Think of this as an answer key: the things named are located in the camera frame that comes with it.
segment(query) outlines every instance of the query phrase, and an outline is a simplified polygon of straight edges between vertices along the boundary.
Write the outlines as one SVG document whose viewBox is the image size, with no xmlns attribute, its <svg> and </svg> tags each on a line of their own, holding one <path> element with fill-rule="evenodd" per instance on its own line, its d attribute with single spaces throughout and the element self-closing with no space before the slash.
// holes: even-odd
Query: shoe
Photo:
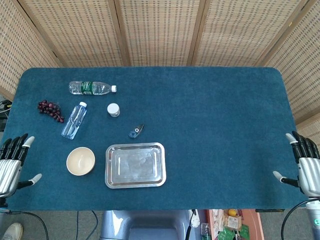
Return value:
<svg viewBox="0 0 320 240">
<path fill-rule="evenodd" d="M 15 222 L 11 224 L 5 231 L 2 240 L 21 240 L 23 232 L 24 228 L 22 227 L 22 225 Z"/>
</svg>

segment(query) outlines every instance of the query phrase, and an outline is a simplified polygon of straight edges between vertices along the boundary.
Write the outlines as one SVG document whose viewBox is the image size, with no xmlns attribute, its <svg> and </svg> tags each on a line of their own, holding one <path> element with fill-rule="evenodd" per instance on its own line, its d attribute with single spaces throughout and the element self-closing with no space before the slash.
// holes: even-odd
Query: wicker screen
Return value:
<svg viewBox="0 0 320 240">
<path fill-rule="evenodd" d="M 0 1 L 0 87 L 12 100 L 21 74 L 31 67 L 58 67 L 11 0 Z"/>
<path fill-rule="evenodd" d="M 195 65 L 253 66 L 299 2 L 213 0 Z"/>
<path fill-rule="evenodd" d="M 122 66 L 107 0 L 22 0 L 64 66 Z"/>
<path fill-rule="evenodd" d="M 282 73 L 296 120 L 320 106 L 320 0 L 266 65 Z"/>
<path fill-rule="evenodd" d="M 318 148 L 320 148 L 320 119 L 315 119 L 314 121 L 306 124 L 302 127 L 297 126 L 299 134 L 303 135 L 306 138 L 314 141 Z"/>
<path fill-rule="evenodd" d="M 120 0 L 133 66 L 185 66 L 199 0 Z"/>
</svg>

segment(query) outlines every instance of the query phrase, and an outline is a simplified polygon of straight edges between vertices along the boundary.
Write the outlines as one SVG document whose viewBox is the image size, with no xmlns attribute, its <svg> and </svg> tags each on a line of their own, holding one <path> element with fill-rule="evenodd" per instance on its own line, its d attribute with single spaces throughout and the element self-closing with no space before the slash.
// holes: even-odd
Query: cable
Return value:
<svg viewBox="0 0 320 240">
<path fill-rule="evenodd" d="M 6 111 L 9 111 L 11 108 L 8 108 L 7 110 L 4 110 L 4 111 L 0 111 L 0 114 L 6 112 Z"/>
<path fill-rule="evenodd" d="M 76 211 L 76 235 L 75 235 L 75 240 L 78 240 L 78 231 L 79 231 L 79 211 Z"/>
<path fill-rule="evenodd" d="M 47 226 L 46 226 L 45 222 L 42 220 L 42 218 L 39 217 L 38 215 L 36 215 L 36 214 L 34 214 L 32 212 L 27 212 L 27 211 L 11 211 L 8 214 L 12 214 L 12 215 L 26 214 L 26 215 L 34 216 L 35 218 L 37 218 L 42 223 L 44 231 L 45 231 L 45 238 L 46 238 L 46 240 L 49 240 Z"/>
<path fill-rule="evenodd" d="M 195 212 L 196 211 L 192 209 L 192 214 L 191 214 L 191 217 L 190 217 L 189 226 L 188 226 L 188 229 L 186 230 L 186 234 L 185 234 L 185 240 L 189 240 L 190 232 L 191 232 L 191 220 L 192 220 L 192 217 L 194 216 Z"/>
<path fill-rule="evenodd" d="M 98 217 L 96 215 L 96 213 L 94 211 L 91 211 L 95 217 L 95 226 L 93 228 L 93 230 L 91 231 L 91 233 L 89 234 L 89 236 L 85 239 L 88 240 L 92 234 L 94 234 L 95 230 L 98 227 Z M 78 231 L 79 231 L 79 211 L 76 212 L 76 235 L 75 235 L 75 240 L 78 240 Z"/>
<path fill-rule="evenodd" d="M 314 202 L 314 201 L 320 201 L 320 197 L 317 197 L 317 198 L 312 198 L 312 199 L 308 199 L 308 200 L 305 200 L 305 201 L 302 201 L 300 202 L 299 204 L 295 205 L 288 213 L 287 215 L 285 216 L 283 222 L 282 222 L 282 226 L 281 226 L 281 240 L 285 240 L 284 238 L 284 229 L 285 229 L 285 225 L 286 225 L 286 222 L 289 218 L 289 216 L 293 213 L 294 210 L 296 210 L 298 207 L 300 207 L 301 205 L 304 205 L 304 204 L 307 204 L 307 203 L 310 203 L 310 202 Z"/>
<path fill-rule="evenodd" d="M 92 234 L 94 234 L 95 230 L 97 229 L 98 227 L 98 218 L 97 218 L 97 215 L 94 211 L 91 211 L 93 213 L 93 215 L 95 216 L 95 226 L 94 226 L 94 229 L 91 231 L 91 233 L 89 234 L 89 236 L 85 239 L 85 240 L 88 240 Z"/>
</svg>

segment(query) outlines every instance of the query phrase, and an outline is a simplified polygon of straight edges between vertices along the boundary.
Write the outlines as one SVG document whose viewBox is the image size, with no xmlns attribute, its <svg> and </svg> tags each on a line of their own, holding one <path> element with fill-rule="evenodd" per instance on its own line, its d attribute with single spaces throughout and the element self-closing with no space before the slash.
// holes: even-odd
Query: green bottle label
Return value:
<svg viewBox="0 0 320 240">
<path fill-rule="evenodd" d="M 81 93 L 85 95 L 92 95 L 92 81 L 83 81 L 81 83 Z"/>
<path fill-rule="evenodd" d="M 211 240 L 211 236 L 208 235 L 201 235 L 201 240 Z"/>
</svg>

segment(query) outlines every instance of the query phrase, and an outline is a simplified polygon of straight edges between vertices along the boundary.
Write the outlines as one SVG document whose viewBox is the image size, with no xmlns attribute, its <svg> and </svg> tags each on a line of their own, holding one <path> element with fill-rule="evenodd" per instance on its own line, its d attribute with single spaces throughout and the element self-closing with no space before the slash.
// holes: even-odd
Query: beige bowl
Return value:
<svg viewBox="0 0 320 240">
<path fill-rule="evenodd" d="M 66 159 L 66 168 L 70 173 L 81 176 L 89 173 L 95 166 L 94 153 L 87 147 L 78 147 Z"/>
</svg>

